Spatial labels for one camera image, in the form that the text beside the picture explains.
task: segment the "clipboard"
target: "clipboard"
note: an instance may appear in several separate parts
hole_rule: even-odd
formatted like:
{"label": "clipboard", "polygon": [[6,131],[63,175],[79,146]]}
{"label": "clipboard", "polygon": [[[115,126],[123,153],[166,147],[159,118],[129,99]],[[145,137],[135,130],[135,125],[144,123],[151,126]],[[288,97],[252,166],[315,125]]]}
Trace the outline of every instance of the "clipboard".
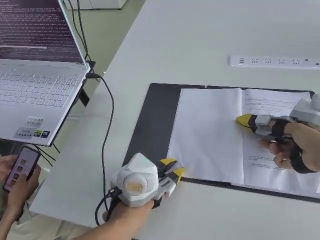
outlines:
{"label": "clipboard", "polygon": [[[142,153],[151,161],[165,159],[171,140],[177,107],[180,99],[181,89],[230,89],[237,87],[229,86],[204,86],[204,85],[183,85],[183,84],[164,84],[152,83],[149,86],[139,118],[137,120],[128,150],[126,152],[123,165],[128,164],[136,153]],[[305,90],[287,89],[266,89],[279,92],[300,93]],[[312,97],[315,93],[308,91]],[[245,192],[265,194],[289,199],[296,199],[314,203],[320,203],[320,198],[299,196],[289,193],[281,193],[272,190],[261,190],[245,186],[232,185],[228,182],[199,180],[183,177],[184,182],[209,185],[220,188],[227,188]]]}

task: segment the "document page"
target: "document page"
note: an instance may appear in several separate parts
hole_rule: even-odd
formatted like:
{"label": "document page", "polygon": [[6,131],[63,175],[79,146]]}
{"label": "document page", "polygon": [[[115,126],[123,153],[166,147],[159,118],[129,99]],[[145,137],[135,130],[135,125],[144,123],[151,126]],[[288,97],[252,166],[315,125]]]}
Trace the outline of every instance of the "document page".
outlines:
{"label": "document page", "polygon": [[244,183],[241,100],[240,88],[181,90],[167,157],[185,177]]}
{"label": "document page", "polygon": [[[288,116],[301,98],[310,98],[309,92],[243,90],[242,114]],[[317,191],[320,173],[299,174],[293,170],[278,168],[269,150],[259,147],[260,139],[253,133],[243,133],[245,185],[292,194],[314,194]]]}

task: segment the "power outlet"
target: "power outlet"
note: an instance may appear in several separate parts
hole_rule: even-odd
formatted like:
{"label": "power outlet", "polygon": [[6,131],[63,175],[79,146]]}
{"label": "power outlet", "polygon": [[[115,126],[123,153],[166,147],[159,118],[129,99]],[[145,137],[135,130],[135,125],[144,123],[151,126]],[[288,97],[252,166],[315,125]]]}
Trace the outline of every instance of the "power outlet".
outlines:
{"label": "power outlet", "polygon": [[229,58],[229,64],[233,67],[320,70],[320,58],[308,57],[232,55]]}

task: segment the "white desk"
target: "white desk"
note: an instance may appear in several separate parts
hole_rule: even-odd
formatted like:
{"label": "white desk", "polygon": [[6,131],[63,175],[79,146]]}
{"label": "white desk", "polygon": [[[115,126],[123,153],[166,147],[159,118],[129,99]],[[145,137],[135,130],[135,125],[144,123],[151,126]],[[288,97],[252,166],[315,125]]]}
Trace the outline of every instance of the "white desk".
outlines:
{"label": "white desk", "polygon": [[[122,164],[150,83],[320,92],[320,71],[227,64],[229,55],[320,57],[319,12],[315,0],[147,0],[105,75],[115,98],[105,148],[107,176]],[[100,83],[33,211],[95,225],[110,112],[110,97]],[[137,237],[316,239],[319,217],[320,204],[182,182]]]}

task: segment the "floor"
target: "floor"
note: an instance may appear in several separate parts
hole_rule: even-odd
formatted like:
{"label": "floor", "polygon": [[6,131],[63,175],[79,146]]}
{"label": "floor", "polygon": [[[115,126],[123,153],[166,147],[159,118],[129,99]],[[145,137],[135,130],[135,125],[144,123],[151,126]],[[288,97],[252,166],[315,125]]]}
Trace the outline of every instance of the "floor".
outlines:
{"label": "floor", "polygon": [[[94,70],[99,75],[103,76],[104,72],[107,70],[144,2],[145,0],[127,0],[127,3],[121,10],[81,10],[81,19],[88,45],[88,53],[91,59],[96,61]],[[78,24],[78,14],[76,11],[74,13],[76,23]],[[67,10],[67,15],[72,24],[72,12]],[[98,84],[99,83],[95,80],[87,81],[84,89],[89,97],[94,94]],[[84,106],[80,102],[77,102],[71,110],[71,113],[80,114],[84,109]],[[69,133],[73,130],[76,124],[76,121],[66,121],[64,123],[55,140],[55,145],[60,151],[63,150]],[[42,147],[42,149],[55,159],[59,157],[59,153],[54,147]],[[48,159],[54,165],[54,161],[49,157]],[[43,181],[47,177],[51,166],[44,158],[40,159],[39,165],[45,170],[42,171],[40,176],[40,181]]]}

